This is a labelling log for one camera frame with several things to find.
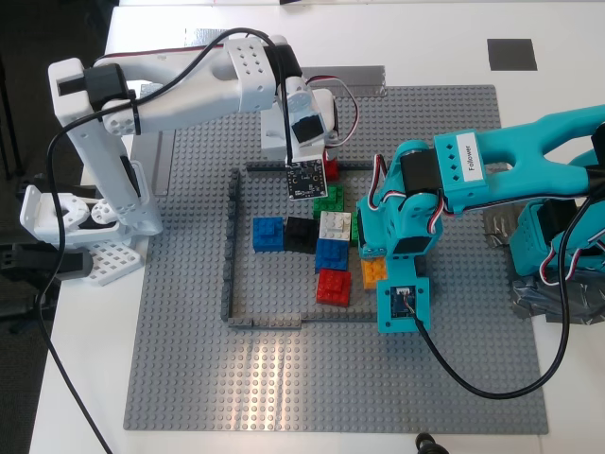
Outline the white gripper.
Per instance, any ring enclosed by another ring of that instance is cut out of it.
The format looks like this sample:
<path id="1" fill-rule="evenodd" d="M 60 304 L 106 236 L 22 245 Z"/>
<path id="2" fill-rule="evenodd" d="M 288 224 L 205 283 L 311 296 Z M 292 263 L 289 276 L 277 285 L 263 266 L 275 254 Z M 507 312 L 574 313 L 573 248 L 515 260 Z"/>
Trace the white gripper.
<path id="1" fill-rule="evenodd" d="M 326 88 L 313 90 L 303 78 L 286 80 L 286 107 L 292 141 L 292 162 L 319 158 L 330 138 L 337 137 L 335 97 Z M 270 110 L 261 112 L 261 150 L 273 161 L 286 161 L 283 101 L 278 95 Z"/>

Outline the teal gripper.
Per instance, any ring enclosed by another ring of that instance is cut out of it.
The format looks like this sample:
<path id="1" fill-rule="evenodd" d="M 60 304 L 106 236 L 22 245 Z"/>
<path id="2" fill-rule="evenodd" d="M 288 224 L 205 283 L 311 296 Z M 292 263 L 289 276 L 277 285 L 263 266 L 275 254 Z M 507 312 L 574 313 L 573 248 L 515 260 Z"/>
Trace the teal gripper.
<path id="1" fill-rule="evenodd" d="M 363 260 L 383 258 L 389 280 L 425 277 L 425 257 L 439 241 L 444 213 L 442 190 L 406 198 L 390 194 L 372 210 L 357 204 L 358 252 Z"/>

